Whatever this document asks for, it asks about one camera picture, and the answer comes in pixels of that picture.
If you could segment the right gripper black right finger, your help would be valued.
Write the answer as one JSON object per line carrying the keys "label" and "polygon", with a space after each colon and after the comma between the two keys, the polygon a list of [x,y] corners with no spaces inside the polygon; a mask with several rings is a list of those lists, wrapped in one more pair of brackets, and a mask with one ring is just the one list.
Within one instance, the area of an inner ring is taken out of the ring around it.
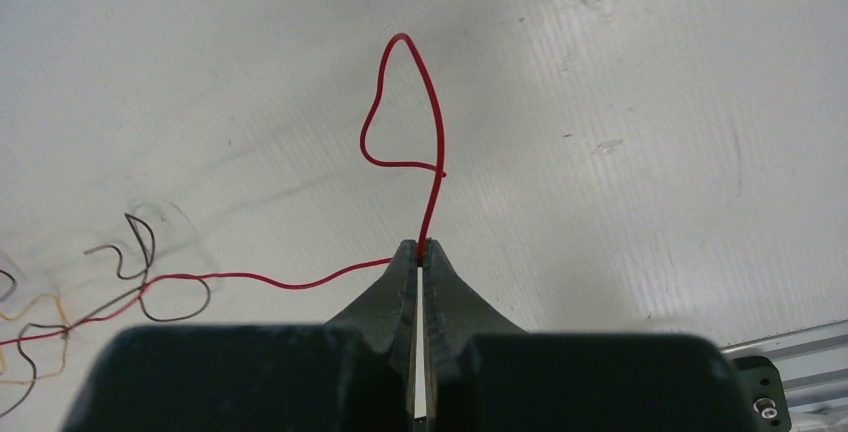
{"label": "right gripper black right finger", "polygon": [[422,259],[426,429],[476,431],[477,373],[468,346],[482,335],[524,335],[467,284],[435,239]]}

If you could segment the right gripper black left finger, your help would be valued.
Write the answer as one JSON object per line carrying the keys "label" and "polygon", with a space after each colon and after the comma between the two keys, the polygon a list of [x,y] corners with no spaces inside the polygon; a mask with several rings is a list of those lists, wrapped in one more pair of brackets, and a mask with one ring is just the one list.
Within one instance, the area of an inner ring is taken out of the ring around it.
{"label": "right gripper black left finger", "polygon": [[337,383],[341,431],[414,429],[416,248],[402,241],[382,275],[326,323],[350,340]]}

